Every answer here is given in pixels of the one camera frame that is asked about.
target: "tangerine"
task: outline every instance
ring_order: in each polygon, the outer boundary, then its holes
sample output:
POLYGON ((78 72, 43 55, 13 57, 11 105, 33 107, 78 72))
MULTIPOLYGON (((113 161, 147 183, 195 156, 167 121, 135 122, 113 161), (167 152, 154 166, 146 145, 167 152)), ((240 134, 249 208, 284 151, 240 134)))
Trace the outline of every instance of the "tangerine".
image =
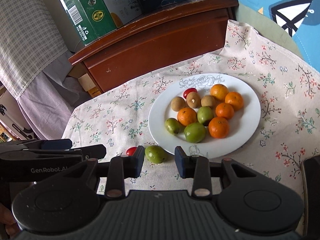
POLYGON ((235 111, 232 105, 221 103, 216 107, 216 115, 217 117, 224 117, 225 119, 229 120, 235 115, 235 111))
POLYGON ((244 106, 244 101, 238 92, 230 92, 226 95, 225 102, 232 105, 235 111, 240 110, 244 106))
POLYGON ((222 84, 215 84, 210 89, 210 95, 214 96, 216 99, 220 101, 224 101, 226 98, 226 95, 229 93, 228 88, 225 85, 222 84))
POLYGON ((182 125, 187 126, 198 121, 197 112, 189 107, 182 108, 177 114, 177 119, 182 125))
POLYGON ((213 138, 221 139, 228 135, 230 126, 227 119, 223 117, 215 117, 210 121, 208 130, 213 138))

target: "plate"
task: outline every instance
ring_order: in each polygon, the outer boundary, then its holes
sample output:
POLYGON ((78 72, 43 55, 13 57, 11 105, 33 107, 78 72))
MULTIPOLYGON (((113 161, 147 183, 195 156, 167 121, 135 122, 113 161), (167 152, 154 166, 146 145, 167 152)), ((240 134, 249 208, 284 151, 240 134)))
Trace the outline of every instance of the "plate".
POLYGON ((229 75, 209 73, 181 79, 163 91, 151 107, 148 124, 153 139, 167 152, 174 154, 175 147, 181 146, 187 155, 201 155, 211 159, 231 153, 246 143, 258 127, 260 115, 259 99, 248 84, 229 75), (207 130, 206 138, 195 144, 187 142, 183 133, 175 136, 166 130, 165 120, 177 118, 177 112, 170 106, 174 97, 183 97, 186 89, 195 87, 202 98, 210 95, 210 88, 219 83, 228 87, 229 91, 239 92, 244 99, 244 108, 235 112, 229 120, 230 133, 226 138, 214 139, 207 130))

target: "floral tablecloth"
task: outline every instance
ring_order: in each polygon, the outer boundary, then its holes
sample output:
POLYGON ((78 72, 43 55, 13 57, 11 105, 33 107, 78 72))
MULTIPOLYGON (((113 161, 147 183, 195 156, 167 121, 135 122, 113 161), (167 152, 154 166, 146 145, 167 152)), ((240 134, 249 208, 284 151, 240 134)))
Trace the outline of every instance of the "floral tablecloth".
MULTIPOLYGON (((303 198, 301 162, 320 149, 320 76, 247 24, 228 22, 222 50, 140 76, 82 104, 74 110, 63 138, 70 138, 74 147, 104 144, 107 155, 100 161, 125 154, 132 146, 155 144, 148 128, 152 104, 173 82, 199 73, 232 75, 254 89, 261 103, 260 124, 249 141, 228 156, 303 198)), ((105 182, 102 178, 98 193, 103 194, 105 182)), ((212 179, 212 186, 220 192, 218 179, 212 179)), ((159 165, 145 159, 140 177, 126 179, 125 187, 190 191, 192 179, 180 178, 171 155, 159 165)))

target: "silver screw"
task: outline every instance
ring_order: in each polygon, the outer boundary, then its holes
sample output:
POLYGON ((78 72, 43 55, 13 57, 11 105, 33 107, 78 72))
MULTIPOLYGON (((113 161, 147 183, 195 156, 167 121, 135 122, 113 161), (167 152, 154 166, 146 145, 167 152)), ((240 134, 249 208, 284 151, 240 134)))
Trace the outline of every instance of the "silver screw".
POLYGON ((206 188, 198 188, 194 191, 197 197, 206 197, 210 195, 210 190, 206 188))
POLYGON ((121 197, 122 191, 119 189, 111 189, 107 192, 107 196, 111 198, 121 197))

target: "yellow droplet logo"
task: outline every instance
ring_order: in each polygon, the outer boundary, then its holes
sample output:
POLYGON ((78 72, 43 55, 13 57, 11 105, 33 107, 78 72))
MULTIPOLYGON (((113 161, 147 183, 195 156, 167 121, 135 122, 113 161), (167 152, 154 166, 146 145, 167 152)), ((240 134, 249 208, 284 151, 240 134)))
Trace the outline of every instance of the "yellow droplet logo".
POLYGON ((99 22, 104 17, 104 11, 94 11, 92 14, 92 19, 96 22, 99 22))

